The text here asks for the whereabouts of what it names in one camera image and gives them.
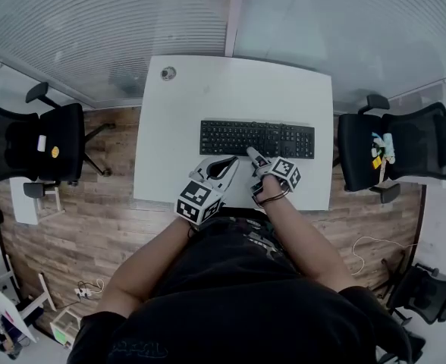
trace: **person's right arm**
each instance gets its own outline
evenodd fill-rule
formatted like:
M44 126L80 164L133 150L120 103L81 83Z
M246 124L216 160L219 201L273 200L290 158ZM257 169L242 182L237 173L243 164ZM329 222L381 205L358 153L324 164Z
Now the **person's right arm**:
M263 178L259 201L278 195L281 186L273 175ZM339 252L292 206L287 198L267 202L263 208L273 224L278 239L307 277L339 292L358 283Z

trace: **chair backrest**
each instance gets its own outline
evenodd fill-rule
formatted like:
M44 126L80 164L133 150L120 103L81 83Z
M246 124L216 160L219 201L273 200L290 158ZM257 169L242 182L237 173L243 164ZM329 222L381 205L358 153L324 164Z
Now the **chair backrest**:
M35 113L22 115L0 108L0 181L11 177L37 179L38 125Z
M395 287L387 306L404 307L419 314L427 323L438 320L446 305L446 281L432 277L418 266L410 267Z
M391 133L395 163L391 179L405 175L446 179L446 109L436 102L409 115L384 115L383 130Z

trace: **green object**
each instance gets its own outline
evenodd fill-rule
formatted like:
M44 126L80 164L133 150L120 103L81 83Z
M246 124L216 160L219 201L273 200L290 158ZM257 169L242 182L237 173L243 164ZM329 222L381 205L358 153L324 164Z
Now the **green object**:
M55 339L57 342L59 342L61 345L66 344L66 335L60 332L58 329L55 329Z

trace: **chair seat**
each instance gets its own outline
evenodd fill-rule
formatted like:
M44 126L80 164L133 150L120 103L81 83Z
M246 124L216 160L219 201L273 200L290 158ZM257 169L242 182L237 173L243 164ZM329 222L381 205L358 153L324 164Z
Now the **chair seat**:
M46 136L46 150L39 161L39 178L54 181L79 179L85 153L81 105L53 109L39 119L40 133Z
M372 166L372 133L383 135L382 120L372 115L341 115L338 124L339 157L349 191L378 184L380 168Z

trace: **desk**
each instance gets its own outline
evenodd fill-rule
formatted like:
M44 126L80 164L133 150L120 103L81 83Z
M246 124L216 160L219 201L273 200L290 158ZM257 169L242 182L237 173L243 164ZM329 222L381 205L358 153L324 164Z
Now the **desk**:
M174 67L172 80L162 69ZM281 64L237 58L152 57L140 112L133 196L174 202L187 175L204 159L204 119L287 122L315 128L314 159L293 159L302 180L289 199L299 210L327 210L331 190L333 111L331 78ZM255 208L248 158L227 192L229 206Z

